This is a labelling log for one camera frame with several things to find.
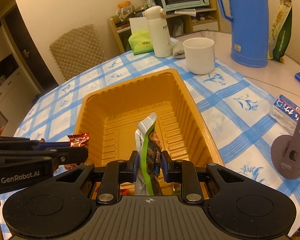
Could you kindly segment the red candy pack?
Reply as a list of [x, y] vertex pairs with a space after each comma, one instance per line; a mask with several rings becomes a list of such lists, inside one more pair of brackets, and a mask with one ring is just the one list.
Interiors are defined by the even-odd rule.
[[[70, 140], [70, 147], [85, 147], [88, 149], [89, 145], [89, 133], [81, 133], [81, 134], [71, 134], [68, 135], [68, 138]], [[64, 165], [64, 168], [66, 170], [71, 170], [75, 167], [78, 167], [81, 165], [81, 163], [75, 163], [75, 164], [66, 164]]]

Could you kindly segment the white cabinet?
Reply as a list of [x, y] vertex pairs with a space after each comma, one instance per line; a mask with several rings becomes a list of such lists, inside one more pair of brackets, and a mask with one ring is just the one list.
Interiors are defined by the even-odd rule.
[[13, 136], [27, 113], [37, 91], [21, 68], [17, 68], [0, 86], [0, 113], [7, 120], [2, 135]]

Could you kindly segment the orange plastic tray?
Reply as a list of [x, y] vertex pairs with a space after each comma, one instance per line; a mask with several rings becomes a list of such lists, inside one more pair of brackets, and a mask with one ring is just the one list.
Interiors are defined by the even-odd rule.
[[161, 148], [173, 160], [188, 160], [196, 167], [222, 164], [190, 84], [175, 69], [137, 77], [84, 97], [75, 133], [89, 134], [88, 162], [98, 167], [129, 159], [136, 150], [138, 123], [152, 113], [157, 115], [155, 131]]

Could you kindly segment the dark door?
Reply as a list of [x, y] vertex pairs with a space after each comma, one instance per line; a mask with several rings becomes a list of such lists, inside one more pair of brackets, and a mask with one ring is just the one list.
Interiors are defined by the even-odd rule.
[[4, 20], [32, 77], [41, 89], [49, 92], [56, 88], [58, 83], [42, 59], [16, 5], [4, 16]]

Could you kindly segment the blue checked tablecloth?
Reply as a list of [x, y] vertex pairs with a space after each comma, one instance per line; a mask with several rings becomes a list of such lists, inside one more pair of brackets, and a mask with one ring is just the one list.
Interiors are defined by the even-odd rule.
[[288, 195], [296, 205], [292, 231], [300, 227], [300, 178], [287, 180], [273, 167], [270, 147], [285, 129], [269, 115], [282, 94], [300, 107], [300, 66], [292, 59], [245, 67], [229, 56], [230, 41], [215, 40], [215, 70], [193, 75], [184, 60], [157, 59], [153, 53], [124, 53], [66, 81], [41, 97], [15, 132], [17, 137], [65, 140], [74, 131], [82, 99], [91, 92], [166, 68], [176, 69], [190, 91], [226, 167]]

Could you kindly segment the beige quilted chair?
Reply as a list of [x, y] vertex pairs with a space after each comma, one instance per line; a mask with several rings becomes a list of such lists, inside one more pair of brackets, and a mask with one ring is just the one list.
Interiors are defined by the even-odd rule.
[[49, 51], [65, 81], [107, 61], [93, 23], [64, 33], [49, 45]]

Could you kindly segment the grey cloth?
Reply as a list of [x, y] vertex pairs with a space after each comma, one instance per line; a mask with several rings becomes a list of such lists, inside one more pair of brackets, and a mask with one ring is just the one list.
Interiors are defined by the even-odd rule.
[[184, 59], [185, 58], [183, 42], [177, 41], [177, 42], [174, 42], [174, 44], [172, 44], [172, 55], [176, 59]]

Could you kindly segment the white cup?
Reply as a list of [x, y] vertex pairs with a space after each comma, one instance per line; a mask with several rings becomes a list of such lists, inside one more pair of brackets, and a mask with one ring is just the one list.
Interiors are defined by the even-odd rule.
[[205, 75], [215, 68], [215, 42], [205, 37], [190, 38], [183, 42], [185, 60], [190, 72]]

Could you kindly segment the small tissue packet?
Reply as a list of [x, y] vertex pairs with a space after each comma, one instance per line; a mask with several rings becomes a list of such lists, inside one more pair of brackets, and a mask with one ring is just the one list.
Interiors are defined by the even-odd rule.
[[290, 134], [293, 134], [300, 118], [300, 107], [279, 94], [270, 106], [269, 114]]

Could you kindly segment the green tissue pack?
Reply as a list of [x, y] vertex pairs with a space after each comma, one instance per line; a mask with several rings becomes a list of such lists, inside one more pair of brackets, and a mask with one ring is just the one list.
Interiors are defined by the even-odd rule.
[[149, 34], [147, 20], [145, 17], [129, 19], [131, 36], [128, 39], [134, 55], [149, 53], [153, 51], [153, 45]]

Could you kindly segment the wooden shelf unit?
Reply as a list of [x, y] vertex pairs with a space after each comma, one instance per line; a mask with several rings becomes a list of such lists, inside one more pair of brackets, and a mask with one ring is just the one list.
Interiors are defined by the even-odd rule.
[[[174, 34], [175, 26], [183, 22], [183, 33]], [[115, 38], [116, 44], [121, 54], [130, 51], [128, 39], [132, 34], [130, 23], [119, 23], [117, 16], [110, 16], [108, 24]], [[167, 24], [171, 37], [179, 37], [185, 34], [194, 33], [202, 30], [219, 31], [219, 9], [217, 0], [210, 0], [208, 7], [196, 8], [196, 16], [168, 14]]]

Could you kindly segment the white thermos bottle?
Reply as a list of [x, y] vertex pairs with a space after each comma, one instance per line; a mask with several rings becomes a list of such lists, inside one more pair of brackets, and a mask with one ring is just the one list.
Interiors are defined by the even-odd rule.
[[166, 12], [160, 6], [148, 8], [145, 13], [147, 26], [156, 57], [163, 58], [172, 55], [172, 43], [166, 21]]

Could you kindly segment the orange lid jar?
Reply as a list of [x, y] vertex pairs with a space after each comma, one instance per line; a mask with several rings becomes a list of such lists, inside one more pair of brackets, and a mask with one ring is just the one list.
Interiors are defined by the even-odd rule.
[[123, 1], [117, 5], [116, 16], [121, 22], [124, 22], [130, 15], [134, 14], [134, 11], [134, 5], [130, 1]]

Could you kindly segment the green snack bag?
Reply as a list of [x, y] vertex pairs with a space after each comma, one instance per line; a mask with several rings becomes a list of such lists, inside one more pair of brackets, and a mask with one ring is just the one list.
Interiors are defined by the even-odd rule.
[[268, 59], [284, 63], [292, 34], [292, 0], [280, 0], [269, 33]]

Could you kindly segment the blue thermos jug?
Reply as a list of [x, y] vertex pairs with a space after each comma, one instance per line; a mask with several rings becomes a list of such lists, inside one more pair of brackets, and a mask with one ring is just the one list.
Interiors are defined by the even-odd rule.
[[268, 63], [268, 0], [229, 0], [230, 14], [223, 0], [217, 0], [221, 15], [231, 23], [231, 58], [247, 67]]

